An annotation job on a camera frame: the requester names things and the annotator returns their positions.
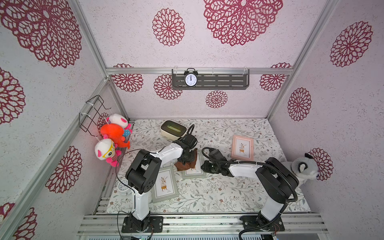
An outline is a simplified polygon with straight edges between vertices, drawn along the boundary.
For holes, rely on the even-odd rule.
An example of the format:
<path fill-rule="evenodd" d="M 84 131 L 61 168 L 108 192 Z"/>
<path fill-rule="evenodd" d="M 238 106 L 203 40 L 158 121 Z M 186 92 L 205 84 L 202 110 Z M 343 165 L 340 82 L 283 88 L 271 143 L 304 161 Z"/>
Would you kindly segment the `green picture frame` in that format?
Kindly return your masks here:
<path fill-rule="evenodd" d="M 173 167 L 165 167 L 159 170 L 155 185 L 152 190 L 152 202 L 157 203 L 179 196 Z"/>
<path fill-rule="evenodd" d="M 206 173 L 202 170 L 201 152 L 197 151 L 197 161 L 194 168 L 182 171 L 182 179 L 199 179 L 205 178 Z"/>

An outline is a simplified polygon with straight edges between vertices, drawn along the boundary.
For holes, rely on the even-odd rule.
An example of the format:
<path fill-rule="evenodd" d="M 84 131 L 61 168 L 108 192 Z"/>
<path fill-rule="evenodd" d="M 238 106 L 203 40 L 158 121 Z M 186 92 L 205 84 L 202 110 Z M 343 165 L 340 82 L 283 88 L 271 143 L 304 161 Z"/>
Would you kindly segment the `brown cloth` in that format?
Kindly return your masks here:
<path fill-rule="evenodd" d="M 176 162 L 174 164 L 174 166 L 177 168 L 177 171 L 186 171 L 186 170 L 189 170 L 189 169 L 195 169 L 196 168 L 196 163 L 197 163 L 197 157 L 198 157 L 198 153 L 195 151 L 193 153 L 193 161 L 192 162 L 187 162 L 185 164 L 183 164 L 182 162 Z"/>

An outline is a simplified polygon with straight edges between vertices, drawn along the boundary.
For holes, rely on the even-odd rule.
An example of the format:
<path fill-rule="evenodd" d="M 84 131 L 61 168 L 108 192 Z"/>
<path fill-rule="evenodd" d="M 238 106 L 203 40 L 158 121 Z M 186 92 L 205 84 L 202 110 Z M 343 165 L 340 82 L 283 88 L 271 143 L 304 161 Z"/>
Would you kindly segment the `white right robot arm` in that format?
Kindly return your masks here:
<path fill-rule="evenodd" d="M 289 203 L 298 200 L 298 178 L 276 158 L 271 157 L 265 162 L 229 161 L 219 150 L 210 147 L 203 148 L 202 155 L 206 158 L 202 165 L 202 170 L 206 173 L 259 179 L 268 194 L 259 213 L 259 218 L 263 221 L 275 221 Z"/>

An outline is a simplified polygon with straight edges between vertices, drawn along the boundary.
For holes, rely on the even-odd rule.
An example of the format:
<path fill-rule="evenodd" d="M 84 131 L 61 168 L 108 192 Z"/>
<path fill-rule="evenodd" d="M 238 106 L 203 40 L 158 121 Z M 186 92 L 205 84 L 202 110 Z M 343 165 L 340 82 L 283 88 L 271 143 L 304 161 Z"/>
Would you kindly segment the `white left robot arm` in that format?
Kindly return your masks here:
<path fill-rule="evenodd" d="M 141 223 L 150 215 L 148 192 L 155 185 L 162 164 L 175 162 L 178 170 L 193 169 L 198 158 L 197 143 L 195 136 L 186 134 L 154 153 L 146 150 L 137 153 L 126 172 L 128 185 L 134 190 L 134 220 Z"/>

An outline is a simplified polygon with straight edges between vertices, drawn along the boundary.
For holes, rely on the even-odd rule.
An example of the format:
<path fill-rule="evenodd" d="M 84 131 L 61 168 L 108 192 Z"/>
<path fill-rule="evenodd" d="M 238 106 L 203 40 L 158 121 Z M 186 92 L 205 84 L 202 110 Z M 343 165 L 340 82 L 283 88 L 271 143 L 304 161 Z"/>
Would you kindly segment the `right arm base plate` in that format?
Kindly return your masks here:
<path fill-rule="evenodd" d="M 262 215 L 245 215 L 241 216 L 245 230 L 258 228 L 257 231 L 262 232 L 283 232 L 285 227 L 281 216 L 275 217 L 273 220 L 267 220 Z"/>

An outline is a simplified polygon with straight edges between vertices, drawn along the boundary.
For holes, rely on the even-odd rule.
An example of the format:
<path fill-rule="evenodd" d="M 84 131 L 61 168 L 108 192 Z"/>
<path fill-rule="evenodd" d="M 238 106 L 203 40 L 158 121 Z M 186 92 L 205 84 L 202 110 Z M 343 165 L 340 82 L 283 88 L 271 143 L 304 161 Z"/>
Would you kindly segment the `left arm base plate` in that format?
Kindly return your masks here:
<path fill-rule="evenodd" d="M 133 215 L 129 215 L 124 218 L 122 233 L 161 233 L 163 223 L 163 217 L 147 216 L 140 221 Z"/>

